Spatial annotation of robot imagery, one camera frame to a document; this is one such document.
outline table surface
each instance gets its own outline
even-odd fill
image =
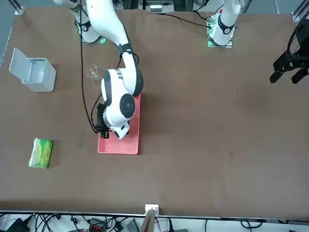
[[[173,17],[118,14],[144,76],[140,155],[97,153],[72,16],[27,8],[0,70],[0,208],[142,214],[157,203],[163,215],[309,219],[309,80],[268,79],[295,28],[290,15],[241,14],[227,49]],[[9,73],[14,47],[48,58],[53,93]],[[84,67],[117,62],[111,42],[84,45]],[[100,89],[84,85],[91,108]],[[49,169],[27,166],[36,137],[54,140]]]

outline black cable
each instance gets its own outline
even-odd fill
[[[44,226],[42,228],[42,232],[44,232],[45,227],[47,226],[47,229],[49,232],[53,232],[53,230],[49,227],[48,222],[46,221],[46,217],[44,215],[40,215],[40,218],[44,221]]]
[[[74,226],[75,226],[75,228],[76,228],[76,230],[77,231],[79,231],[79,232],[81,232],[81,230],[77,227],[77,219],[74,217],[73,218],[73,215],[71,215],[71,218],[70,218],[70,220],[71,220],[71,222],[73,222],[73,224],[74,224]]]
[[[203,17],[198,11],[199,11],[201,8],[203,8],[204,6],[206,6],[207,3],[208,3],[209,1],[210,1],[210,0],[206,0],[206,2],[205,2],[203,5],[201,5],[197,10],[193,10],[193,12],[196,13],[196,14],[198,15],[198,17],[200,17],[200,18],[203,19],[203,20],[207,20],[207,18]]]
[[[24,223],[25,223],[26,225],[28,225],[29,222],[33,219],[34,216],[35,216],[35,214],[30,215],[28,218],[26,218],[26,219],[24,220]]]
[[[160,227],[160,223],[159,223],[159,221],[158,221],[158,218],[155,218],[155,219],[156,219],[156,221],[157,221],[157,223],[158,223],[159,231],[161,232],[161,227]]]
[[[39,216],[41,214],[38,214],[37,216],[37,219],[35,220],[35,232],[37,232],[38,228],[42,225],[42,223],[44,222],[43,220],[40,222],[40,224],[38,225],[38,219],[39,219]]]
[[[82,22],[82,8],[80,8],[79,11],[80,11],[80,21]],[[85,109],[90,127],[91,127],[91,129],[94,133],[97,133],[98,131],[91,124],[91,120],[90,120],[89,113],[88,113],[87,106],[86,106],[85,95],[84,95],[84,59],[83,59],[83,30],[82,30],[82,28],[80,28],[80,32],[81,32],[80,47],[81,47],[81,75],[82,75],[81,84],[82,84],[83,104],[84,104],[84,109]]]
[[[207,226],[207,222],[208,222],[208,219],[206,219],[206,221],[205,221],[205,227],[204,227],[204,232],[206,232],[206,226]]]
[[[169,232],[175,232],[172,224],[172,220],[169,218]]]
[[[124,219],[122,219],[121,221],[119,221],[119,223],[123,222],[124,220],[128,219],[129,217],[125,217]]]
[[[81,230],[77,227],[77,225],[76,225],[75,223],[73,223],[73,224],[74,224],[76,230],[79,231],[79,232],[81,232]]]
[[[292,60],[292,61],[298,61],[298,60],[309,60],[308,57],[296,57],[293,56],[293,54],[291,53],[291,44],[294,40],[294,37],[296,35],[296,33],[298,32],[299,28],[302,26],[304,20],[307,18],[307,16],[309,15],[309,10],[305,13],[305,15],[303,16],[303,18],[300,20],[300,22],[297,24],[296,28],[294,29],[289,42],[288,42],[288,47],[287,47],[287,55],[288,57]]]
[[[84,219],[88,224],[90,224],[90,222],[91,222],[90,219],[86,219],[86,218],[84,217],[84,215],[82,215],[82,217],[83,217],[83,219]]]
[[[248,226],[245,226],[245,225],[243,224],[244,221],[248,223]],[[242,225],[244,228],[250,230],[250,232],[252,232],[252,229],[260,228],[260,227],[262,226],[262,224],[263,224],[262,222],[260,222],[259,225],[257,225],[257,226],[252,226],[248,220],[242,220],[242,219],[240,220],[240,223],[241,223],[241,225]]]
[[[201,6],[200,6],[197,10],[195,10],[195,11],[199,11],[200,9],[202,9],[204,6],[207,5],[208,2],[210,2],[210,0],[206,0],[206,2],[205,2],[203,5],[201,5]]]
[[[43,226],[43,231],[45,230],[45,227],[46,226],[48,226],[48,223],[53,219],[53,217],[57,217],[57,215],[58,214],[51,214],[51,215],[48,215],[47,217],[46,217],[46,223],[44,224],[44,226]]]
[[[224,6],[224,3],[222,4],[222,6],[220,6],[220,7],[215,11],[215,13],[217,13],[218,10],[220,10],[220,8],[223,7],[223,6]]]
[[[189,21],[189,20],[184,19],[184,18],[180,18],[180,17],[175,16],[175,15],[171,15],[171,14],[163,14],[163,15],[171,16],[171,17],[174,17],[174,18],[177,18],[177,19],[183,20],[183,21],[185,21],[185,22],[187,22],[187,23],[194,24],[194,25],[196,25],[196,26],[200,26],[200,27],[204,27],[204,28],[211,29],[211,27],[210,27],[210,26],[203,25],[203,24],[199,24],[199,23],[195,23],[195,22]]]

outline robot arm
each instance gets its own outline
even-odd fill
[[[241,11],[239,0],[225,0],[222,10],[215,15],[210,39],[218,46],[227,45],[233,37],[235,22]]]
[[[101,134],[110,128],[123,138],[128,130],[128,121],[135,112],[135,101],[143,88],[143,76],[134,59],[134,52],[123,24],[118,19],[112,0],[87,0],[87,11],[93,28],[111,40],[122,56],[125,68],[108,69],[102,79],[101,89],[104,109],[98,110]]]
[[[86,42],[93,43],[100,37],[90,24],[85,6],[78,4],[77,0],[54,0],[54,3],[70,9],[76,19],[77,26],[83,30],[83,39]],[[82,9],[82,22],[80,20],[80,9]]]

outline pink tray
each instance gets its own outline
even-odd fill
[[[140,133],[140,95],[135,100],[135,113],[130,120],[130,130],[123,139],[118,139],[114,132],[110,132],[109,139],[98,137],[98,152],[104,154],[137,155]]]

